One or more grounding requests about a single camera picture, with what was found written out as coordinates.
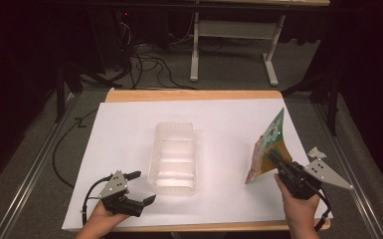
dark background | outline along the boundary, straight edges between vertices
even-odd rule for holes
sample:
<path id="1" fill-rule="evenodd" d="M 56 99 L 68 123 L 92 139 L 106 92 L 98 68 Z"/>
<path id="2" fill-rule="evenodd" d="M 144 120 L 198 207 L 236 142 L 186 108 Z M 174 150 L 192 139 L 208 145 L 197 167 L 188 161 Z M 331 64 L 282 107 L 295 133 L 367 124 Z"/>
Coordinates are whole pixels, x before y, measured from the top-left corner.
<path id="1" fill-rule="evenodd" d="M 289 15 L 280 41 L 322 40 L 306 80 L 328 71 L 336 59 L 343 60 L 332 76 L 338 78 L 339 91 L 383 173 L 383 1 L 331 1 L 329 8 L 359 12 Z M 128 14 L 124 21 L 142 41 L 166 49 L 168 33 L 183 36 L 190 21 L 188 15 L 167 11 Z M 257 15 L 245 16 L 210 17 L 260 20 Z M 113 53 L 121 50 L 113 17 L 108 10 L 61 10 L 44 8 L 33 0 L 0 0 L 0 172 L 55 89 L 61 59 L 96 73 L 121 64 L 119 54 Z"/>

clear plastic tray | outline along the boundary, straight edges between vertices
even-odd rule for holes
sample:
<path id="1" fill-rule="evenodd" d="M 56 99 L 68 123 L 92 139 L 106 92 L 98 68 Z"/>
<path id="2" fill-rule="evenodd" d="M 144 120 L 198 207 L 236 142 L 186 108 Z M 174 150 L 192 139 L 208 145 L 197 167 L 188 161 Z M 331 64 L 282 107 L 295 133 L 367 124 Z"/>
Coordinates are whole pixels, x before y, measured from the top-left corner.
<path id="1" fill-rule="evenodd" d="M 191 122 L 156 126 L 148 183 L 157 194 L 192 195 L 197 184 L 196 134 Z"/>

gray carpet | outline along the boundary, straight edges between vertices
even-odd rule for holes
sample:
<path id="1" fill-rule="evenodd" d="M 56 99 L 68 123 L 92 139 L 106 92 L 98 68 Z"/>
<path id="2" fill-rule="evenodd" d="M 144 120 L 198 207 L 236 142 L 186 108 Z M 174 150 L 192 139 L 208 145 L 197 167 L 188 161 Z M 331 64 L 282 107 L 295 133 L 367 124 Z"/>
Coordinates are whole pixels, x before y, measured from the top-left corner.
<path id="1" fill-rule="evenodd" d="M 179 85 L 187 85 L 201 90 L 284 90 L 298 83 L 315 52 L 317 44 L 297 45 L 294 41 L 279 44 L 274 56 L 274 66 L 280 85 L 272 88 L 268 84 L 267 74 L 261 63 L 261 48 L 266 42 L 230 41 L 216 52 L 216 44 L 206 44 L 200 55 L 200 81 L 189 82 L 191 49 L 187 44 L 171 47 L 169 52 L 143 47 L 140 56 L 161 57 L 169 67 L 172 80 Z M 139 71 L 133 60 L 133 78 L 138 79 Z M 158 75 L 160 65 L 146 61 L 143 73 L 137 85 L 141 88 L 173 87 L 169 82 L 165 66 Z M 114 75 L 111 69 L 107 76 Z M 119 81 L 128 89 L 132 86 L 129 78 Z M 108 88 L 84 83 L 85 90 L 79 96 L 69 100 L 72 109 L 67 115 L 58 135 L 59 139 L 74 123 L 76 117 L 83 117 L 96 109 L 104 101 Z M 348 179 L 355 178 L 355 185 L 363 193 L 361 199 L 367 199 L 372 208 L 373 225 L 369 225 L 371 214 L 361 213 L 363 201 L 349 191 L 333 186 L 325 186 L 330 196 L 334 219 L 331 228 L 320 232 L 321 238 L 383 238 L 383 177 L 374 160 L 363 144 L 362 138 L 353 124 L 342 98 L 339 99 L 337 114 L 337 137 L 330 136 L 324 127 L 322 118 L 323 105 L 313 105 L 306 97 L 308 93 L 296 93 L 287 98 L 287 107 L 306 151 L 317 146 L 328 155 L 326 163 L 346 177 L 347 165 L 353 170 Z M 70 202 L 72 190 L 61 182 L 52 168 L 52 151 L 40 152 L 47 135 L 55 126 L 56 97 L 52 96 L 25 133 L 25 138 L 13 158 L 0 175 L 0 222 L 17 196 L 23 180 L 39 154 L 46 160 L 38 173 L 37 181 L 32 183 L 33 190 L 26 191 L 22 210 L 14 215 L 14 224 L 10 225 L 3 238 L 74 238 L 75 235 L 61 229 Z M 60 175 L 69 183 L 75 183 L 93 128 L 95 114 L 83 122 L 86 127 L 74 128 L 61 142 L 56 153 L 56 166 Z M 169 233 L 118 233 L 110 238 L 170 238 Z M 231 232 L 226 239 L 232 238 L 288 238 L 286 232 Z"/>

table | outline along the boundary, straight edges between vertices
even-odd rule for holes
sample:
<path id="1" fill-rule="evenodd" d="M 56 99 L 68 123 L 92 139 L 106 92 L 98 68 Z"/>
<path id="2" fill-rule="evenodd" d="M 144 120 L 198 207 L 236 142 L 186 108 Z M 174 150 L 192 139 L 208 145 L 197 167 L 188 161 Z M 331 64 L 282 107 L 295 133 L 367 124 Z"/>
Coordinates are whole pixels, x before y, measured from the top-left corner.
<path id="1" fill-rule="evenodd" d="M 118 103 L 118 102 L 125 102 L 125 103 L 126 102 L 163 102 L 165 103 L 167 101 L 181 101 L 181 103 L 183 104 L 183 101 L 200 102 L 201 100 L 254 100 L 254 99 L 281 100 L 282 95 L 281 93 L 275 92 L 275 91 L 115 91 L 115 90 L 112 90 L 107 94 L 105 102 L 106 103 Z M 90 147 L 91 144 L 93 144 L 94 142 L 96 141 L 93 141 L 93 133 L 92 133 L 91 141 L 89 142 L 88 147 Z M 292 151 L 293 151 L 292 145 L 288 145 L 287 147 L 289 152 L 292 154 Z M 86 152 L 85 158 L 83 159 L 78 182 L 82 180 L 82 172 L 84 174 L 85 170 L 89 170 L 91 166 L 90 159 L 86 158 L 87 154 L 88 153 Z M 123 154 L 122 156 L 131 157 L 130 153 Z M 103 164 L 110 165 L 110 163 L 108 162 L 103 162 Z M 97 166 L 95 165 L 92 166 L 92 169 L 98 170 Z M 149 209 L 154 209 L 154 208 L 150 208 L 150 207 L 145 208 L 143 213 L 145 213 L 146 210 L 149 210 Z M 139 218 L 138 220 L 144 220 L 148 216 L 149 215 L 143 215 L 142 218 Z M 329 226 L 330 226 L 330 223 L 328 222 L 326 225 L 324 225 L 323 228 L 328 228 Z M 70 229 L 69 225 L 65 225 L 65 229 L 74 230 L 74 231 L 76 230 L 73 228 Z M 187 225 L 157 225 L 157 226 L 144 226 L 144 227 L 126 226 L 121 228 L 116 227 L 114 229 L 114 231 L 136 231 L 136 232 L 139 232 L 139 231 L 261 231 L 261 230 L 287 230 L 287 225 L 284 220 L 275 220 L 275 221 L 251 221 L 251 222 L 241 221 L 241 222 L 234 222 L 234 223 L 202 223 L 202 224 L 194 223 L 194 224 L 187 224 Z"/>
<path id="2" fill-rule="evenodd" d="M 309 1 L 293 1 L 293 0 L 202 0 L 200 2 L 211 3 L 252 3 L 252 4 L 274 4 L 274 5 L 303 5 L 303 6 L 328 6 L 329 0 L 309 0 Z M 256 23 L 256 22 L 235 22 L 235 21 L 212 21 L 200 20 L 199 12 L 194 14 L 194 44 L 191 59 L 191 82 L 198 81 L 198 40 L 201 36 L 206 37 L 227 37 L 242 39 L 266 39 L 270 41 L 270 48 L 263 53 L 263 61 L 268 73 L 269 81 L 272 87 L 279 84 L 275 69 L 272 63 L 272 57 L 278 44 L 284 26 L 286 15 L 281 14 L 277 22 L 273 23 Z"/>

person's right hand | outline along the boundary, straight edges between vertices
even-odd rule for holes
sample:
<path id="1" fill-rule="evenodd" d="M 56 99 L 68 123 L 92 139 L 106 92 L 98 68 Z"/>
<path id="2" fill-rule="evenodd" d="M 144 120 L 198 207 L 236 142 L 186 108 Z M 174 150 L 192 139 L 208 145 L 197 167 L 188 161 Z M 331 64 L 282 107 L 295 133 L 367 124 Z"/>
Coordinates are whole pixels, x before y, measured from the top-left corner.
<path id="1" fill-rule="evenodd" d="M 314 214 L 318 206 L 319 197 L 313 195 L 308 200 L 296 199 L 287 190 L 287 187 L 277 173 L 275 174 L 275 180 L 282 192 L 284 212 L 291 238 L 319 238 L 314 229 Z"/>

